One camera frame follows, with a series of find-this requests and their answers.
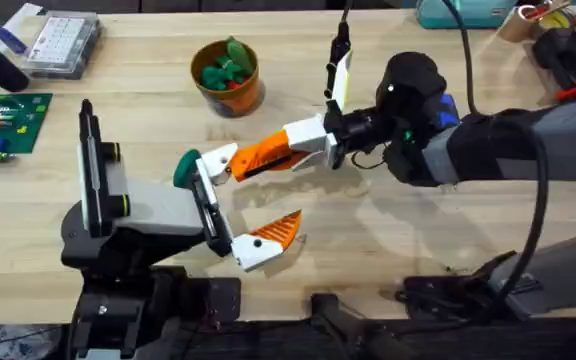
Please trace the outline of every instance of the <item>wooden tabletop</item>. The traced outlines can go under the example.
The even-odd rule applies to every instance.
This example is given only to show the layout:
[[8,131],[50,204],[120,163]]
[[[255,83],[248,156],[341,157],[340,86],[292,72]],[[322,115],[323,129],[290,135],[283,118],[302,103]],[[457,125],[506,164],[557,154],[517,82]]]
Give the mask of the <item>wooden tabletop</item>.
[[[54,93],[31,155],[0,166],[0,323],[68,322],[81,279],[60,262],[60,224],[79,197],[75,146],[81,101],[101,118],[106,141],[120,142],[129,176],[171,184],[190,148],[259,141],[282,124],[324,112],[330,41],[340,12],[103,15],[103,40],[80,81],[35,81],[28,92]],[[388,59],[419,51],[438,64],[461,114],[464,55],[457,31],[424,30],[408,10],[353,11],[355,54],[347,110],[371,106]],[[40,19],[29,19],[29,39]],[[250,116],[213,113],[194,87],[190,60],[203,45],[234,35],[255,49],[266,98]],[[534,109],[544,96],[519,45],[493,31],[471,31],[480,110]],[[372,164],[378,155],[359,161]],[[298,241],[263,268],[244,273],[205,245],[174,256],[193,276],[243,282],[243,320],[307,316],[309,295],[332,291],[367,317],[403,318],[392,292],[403,278],[467,271],[520,249],[534,208],[532,182],[472,182],[452,189],[399,183],[385,167],[360,171],[264,173],[217,189],[235,231],[303,209]],[[576,184],[552,185],[541,245],[576,235]]]

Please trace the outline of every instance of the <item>gray robot arm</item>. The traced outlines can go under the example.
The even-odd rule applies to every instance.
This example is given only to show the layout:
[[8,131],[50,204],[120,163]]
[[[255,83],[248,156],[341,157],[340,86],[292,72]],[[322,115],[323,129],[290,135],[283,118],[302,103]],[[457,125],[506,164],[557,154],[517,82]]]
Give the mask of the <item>gray robot arm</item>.
[[465,119],[430,140],[422,150],[437,184],[467,180],[536,178],[534,151],[511,130],[493,129],[495,121],[530,126],[545,146],[549,179],[576,181],[576,102],[527,112],[510,110],[479,121]]

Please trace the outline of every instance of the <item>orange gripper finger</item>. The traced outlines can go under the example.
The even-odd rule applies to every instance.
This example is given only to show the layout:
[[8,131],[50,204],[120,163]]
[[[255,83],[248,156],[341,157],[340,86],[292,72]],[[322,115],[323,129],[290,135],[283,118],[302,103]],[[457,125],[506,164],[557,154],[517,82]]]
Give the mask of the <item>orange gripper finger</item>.
[[292,244],[293,240],[295,240],[300,223],[301,210],[295,211],[290,215],[286,215],[273,223],[261,227],[251,232],[250,235],[277,241],[281,244],[281,247],[286,250],[290,244]]
[[286,170],[308,155],[294,151],[288,145],[288,135],[281,130],[259,144],[238,150],[230,160],[230,171],[237,181],[245,180],[266,170]]

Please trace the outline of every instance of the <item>green circuit board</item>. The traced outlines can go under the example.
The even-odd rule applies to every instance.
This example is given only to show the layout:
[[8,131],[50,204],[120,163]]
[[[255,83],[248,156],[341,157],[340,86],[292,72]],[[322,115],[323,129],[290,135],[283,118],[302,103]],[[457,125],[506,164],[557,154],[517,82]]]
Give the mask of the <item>green circuit board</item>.
[[0,119],[10,123],[0,127],[0,136],[9,142],[6,152],[32,153],[51,100],[52,94],[0,95]]

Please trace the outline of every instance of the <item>orange pot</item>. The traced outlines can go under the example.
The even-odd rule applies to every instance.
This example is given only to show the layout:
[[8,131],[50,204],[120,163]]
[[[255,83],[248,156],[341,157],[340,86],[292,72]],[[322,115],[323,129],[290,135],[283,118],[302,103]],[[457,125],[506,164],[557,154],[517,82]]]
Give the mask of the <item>orange pot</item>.
[[238,117],[255,110],[262,101],[262,87],[259,80],[257,54],[246,44],[242,45],[248,52],[254,71],[250,78],[240,87],[232,90],[216,91],[201,85],[201,70],[206,66],[215,66],[215,59],[228,55],[225,40],[204,46],[192,59],[190,71],[197,89],[208,100],[215,111],[225,117]]

